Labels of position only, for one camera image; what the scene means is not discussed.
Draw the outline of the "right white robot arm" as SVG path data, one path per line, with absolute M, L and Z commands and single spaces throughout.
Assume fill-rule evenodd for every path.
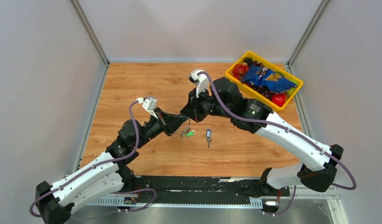
M 238 129 L 267 138 L 300 160 L 292 166 L 265 169 L 260 178 L 262 193 L 271 195 L 290 185 L 325 192 L 334 185 L 341 146 L 328 146 L 305 135 L 261 101 L 244 98 L 238 86 L 225 77 L 214 80 L 210 88 L 205 74 L 190 75 L 189 80 L 196 87 L 189 92 L 181 114 L 196 122 L 208 115 L 229 118 Z

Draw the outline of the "silver metal keyring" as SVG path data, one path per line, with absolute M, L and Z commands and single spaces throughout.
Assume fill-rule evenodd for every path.
M 173 135 L 177 135 L 180 138 L 188 138 L 187 133 L 191 130 L 191 119 L 187 118 L 185 122 L 183 122 L 180 127 L 173 133 Z

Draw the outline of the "blue key tag with key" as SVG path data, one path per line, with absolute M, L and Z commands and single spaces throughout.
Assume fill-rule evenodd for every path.
M 212 131 L 211 131 L 211 129 L 207 129 L 207 130 L 206 130 L 207 148 L 210 148 L 210 144 L 211 144 L 211 142 L 212 142 L 211 135 L 212 135 Z

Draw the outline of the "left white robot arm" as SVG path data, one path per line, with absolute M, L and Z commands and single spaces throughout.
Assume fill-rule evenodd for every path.
M 137 150 L 161 133 L 172 136 L 187 121 L 184 115 L 166 113 L 158 107 L 144 124 L 131 116 L 116 140 L 92 162 L 59 181 L 38 184 L 30 214 L 46 224 L 64 224 L 102 196 L 119 191 L 131 193 L 136 181 L 128 164 L 139 155 Z

